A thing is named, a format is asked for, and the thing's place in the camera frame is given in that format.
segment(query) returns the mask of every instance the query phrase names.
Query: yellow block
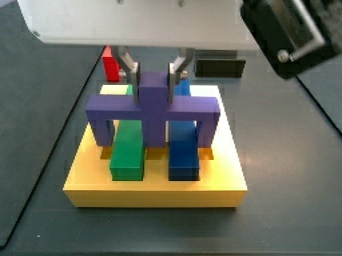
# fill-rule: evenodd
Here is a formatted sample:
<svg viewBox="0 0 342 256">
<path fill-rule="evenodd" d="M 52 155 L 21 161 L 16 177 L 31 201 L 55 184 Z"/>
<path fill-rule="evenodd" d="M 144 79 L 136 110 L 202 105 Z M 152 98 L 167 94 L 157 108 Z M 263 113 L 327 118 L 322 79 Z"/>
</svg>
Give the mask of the yellow block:
<svg viewBox="0 0 342 256">
<path fill-rule="evenodd" d="M 124 94 L 104 85 L 103 94 Z M 76 207 L 236 207 L 247 192 L 224 107 L 216 86 L 191 86 L 192 96 L 218 97 L 220 119 L 212 150 L 199 149 L 200 181 L 168 181 L 168 150 L 148 149 L 143 181 L 112 181 L 89 125 L 75 156 L 64 192 Z"/>
</svg>

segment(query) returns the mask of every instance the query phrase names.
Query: blue block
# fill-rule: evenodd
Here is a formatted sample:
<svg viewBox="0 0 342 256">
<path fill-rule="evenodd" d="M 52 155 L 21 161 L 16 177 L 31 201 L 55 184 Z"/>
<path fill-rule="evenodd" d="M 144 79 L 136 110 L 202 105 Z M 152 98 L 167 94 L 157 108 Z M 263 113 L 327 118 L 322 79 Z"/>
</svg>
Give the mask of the blue block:
<svg viewBox="0 0 342 256">
<path fill-rule="evenodd" d="M 192 121 L 168 123 L 168 179 L 199 180 L 196 128 Z"/>
<path fill-rule="evenodd" d="M 175 86 L 175 95 L 190 96 L 190 80 L 180 80 L 179 84 Z"/>
</svg>

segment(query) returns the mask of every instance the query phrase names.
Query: purple block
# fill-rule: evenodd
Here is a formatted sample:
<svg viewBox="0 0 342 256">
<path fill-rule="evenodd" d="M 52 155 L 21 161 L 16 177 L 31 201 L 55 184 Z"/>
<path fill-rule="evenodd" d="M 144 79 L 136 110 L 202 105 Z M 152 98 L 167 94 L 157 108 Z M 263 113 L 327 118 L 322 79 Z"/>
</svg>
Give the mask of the purple block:
<svg viewBox="0 0 342 256">
<path fill-rule="evenodd" d="M 165 146 L 168 106 L 167 73 L 143 73 L 139 84 L 143 138 L 145 147 Z"/>
<path fill-rule="evenodd" d="M 127 95 L 91 95 L 85 113 L 97 146 L 112 146 L 112 120 L 140 119 L 140 107 Z"/>
<path fill-rule="evenodd" d="M 168 103 L 165 72 L 140 76 L 139 103 L 128 95 L 92 95 L 85 112 L 99 146 L 111 146 L 111 120 L 141 120 L 144 146 L 164 147 L 165 121 L 198 121 L 198 146 L 211 147 L 220 110 L 214 97 L 175 96 Z"/>
<path fill-rule="evenodd" d="M 143 124 L 143 139 L 145 147 L 165 146 L 165 120 L 145 120 Z"/>
<path fill-rule="evenodd" d="M 198 121 L 198 147 L 211 147 L 219 121 L 219 104 L 215 97 L 175 96 L 168 107 L 168 120 Z"/>
</svg>

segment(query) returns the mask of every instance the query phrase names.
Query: dark table surface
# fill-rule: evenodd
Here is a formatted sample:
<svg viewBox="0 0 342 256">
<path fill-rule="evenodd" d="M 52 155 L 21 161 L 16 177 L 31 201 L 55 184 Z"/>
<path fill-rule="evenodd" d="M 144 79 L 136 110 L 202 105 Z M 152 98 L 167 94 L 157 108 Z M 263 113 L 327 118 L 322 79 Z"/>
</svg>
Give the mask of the dark table surface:
<svg viewBox="0 0 342 256">
<path fill-rule="evenodd" d="M 172 49 L 133 48 L 143 70 Z M 77 209 L 61 188 L 85 127 L 84 104 L 104 83 L 97 66 L 3 253 L 342 254 L 342 142 L 296 80 L 246 52 L 242 79 L 216 84 L 248 185 L 236 209 Z"/>
<path fill-rule="evenodd" d="M 0 8 L 0 248 L 101 49 L 43 44 L 28 31 L 17 3 Z"/>
<path fill-rule="evenodd" d="M 322 106 L 323 112 L 336 129 L 342 132 L 342 85 L 341 74 L 342 56 L 330 59 L 319 66 L 307 70 L 299 75 L 308 92 L 312 94 L 318 104 Z"/>
</svg>

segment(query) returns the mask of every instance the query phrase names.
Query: yellow platform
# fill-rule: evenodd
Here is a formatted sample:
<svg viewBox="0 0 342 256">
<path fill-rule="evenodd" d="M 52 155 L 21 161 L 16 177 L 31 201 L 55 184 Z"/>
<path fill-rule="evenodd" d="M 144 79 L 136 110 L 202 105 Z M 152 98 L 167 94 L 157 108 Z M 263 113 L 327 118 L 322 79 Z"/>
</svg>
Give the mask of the yellow platform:
<svg viewBox="0 0 342 256">
<path fill-rule="evenodd" d="M 125 86 L 104 85 L 101 90 L 103 94 L 124 92 Z M 200 150 L 200 181 L 168 181 L 167 150 L 145 154 L 143 181 L 112 181 L 109 160 L 101 159 L 103 148 L 96 146 L 88 125 L 63 188 L 76 207 L 239 206 L 247 185 L 219 90 L 216 86 L 191 86 L 191 94 L 218 97 L 220 104 L 214 160 L 210 153 Z"/>
</svg>

